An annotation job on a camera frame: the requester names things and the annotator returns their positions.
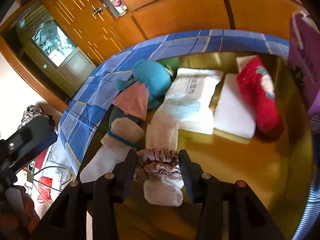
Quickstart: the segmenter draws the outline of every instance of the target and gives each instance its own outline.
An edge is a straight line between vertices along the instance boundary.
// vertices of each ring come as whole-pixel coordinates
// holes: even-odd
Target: cable
[[[65,167],[60,167],[60,166],[47,166],[47,167],[44,167],[43,169],[41,169],[41,170],[39,170],[38,172],[36,172],[36,173],[33,175],[33,178],[34,178],[37,174],[39,174],[40,172],[42,172],[42,171],[44,171],[44,170],[46,170],[46,169],[48,169],[48,168],[61,168],[61,169],[67,170],[67,172],[68,172],[69,175],[70,175],[70,179],[68,179],[67,181],[65,181],[64,183],[62,183],[62,184],[61,184],[61,187],[62,187],[63,185],[65,185],[66,183],[68,183],[68,182],[71,180],[72,175],[71,175],[70,171],[69,171],[67,168],[65,168]],[[43,195],[39,192],[39,189],[36,187],[36,184],[35,184],[34,182],[37,182],[38,184],[40,184],[40,185],[42,185],[42,186],[44,186],[44,187],[46,187],[46,188],[53,189],[53,190],[56,190],[56,191],[58,191],[58,192],[62,192],[62,190],[59,190],[59,189],[50,187],[50,186],[48,186],[48,185],[46,185],[46,184],[44,184],[44,183],[42,183],[42,182],[39,182],[39,181],[36,180],[36,179],[33,179],[33,180],[32,180],[32,184],[35,185],[35,188],[36,188],[36,190],[38,191],[39,195],[43,198],[44,201],[46,201],[46,202],[49,203],[49,204],[52,204],[52,203],[49,202],[48,200],[46,200],[46,199],[43,197]]]

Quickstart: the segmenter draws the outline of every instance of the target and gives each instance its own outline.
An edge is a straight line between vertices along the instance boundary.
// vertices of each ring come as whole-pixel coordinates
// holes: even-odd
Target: door handle
[[[93,14],[97,14],[97,13],[102,13],[102,8],[101,7],[97,7],[93,10]]]

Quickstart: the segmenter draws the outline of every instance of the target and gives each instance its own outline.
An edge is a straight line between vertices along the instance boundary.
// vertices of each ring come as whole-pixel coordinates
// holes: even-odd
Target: wooden door frame
[[[44,100],[46,100],[51,106],[63,113],[67,108],[67,104],[63,102],[58,96],[56,96],[51,90],[49,90],[38,78],[31,73],[30,70],[24,65],[24,63],[17,57],[12,51],[8,43],[1,36],[1,32],[9,25],[13,24],[18,16],[26,10],[30,5],[41,1],[32,0],[24,6],[19,7],[14,11],[7,20],[0,26],[0,52],[11,65],[11,67],[17,72],[17,74],[28,83]]]

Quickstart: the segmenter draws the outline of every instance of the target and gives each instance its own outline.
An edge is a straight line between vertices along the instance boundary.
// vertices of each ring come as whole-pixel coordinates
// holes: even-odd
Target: red plastic bag
[[[39,182],[52,187],[52,179],[42,176],[39,180]],[[51,189],[47,188],[46,186],[41,185],[40,183],[38,183],[38,189],[39,189],[39,197],[38,197],[38,202],[39,203],[45,203],[46,201],[50,201],[52,200],[50,193],[51,193]]]

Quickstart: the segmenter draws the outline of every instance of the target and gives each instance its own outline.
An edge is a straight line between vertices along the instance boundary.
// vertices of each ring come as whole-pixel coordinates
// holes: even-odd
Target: wooden door
[[[94,68],[92,61],[77,47],[60,64],[57,71],[78,89]]]
[[[114,19],[99,0],[42,0],[74,43],[98,66],[123,49],[111,30]],[[101,7],[102,12],[93,14]]]

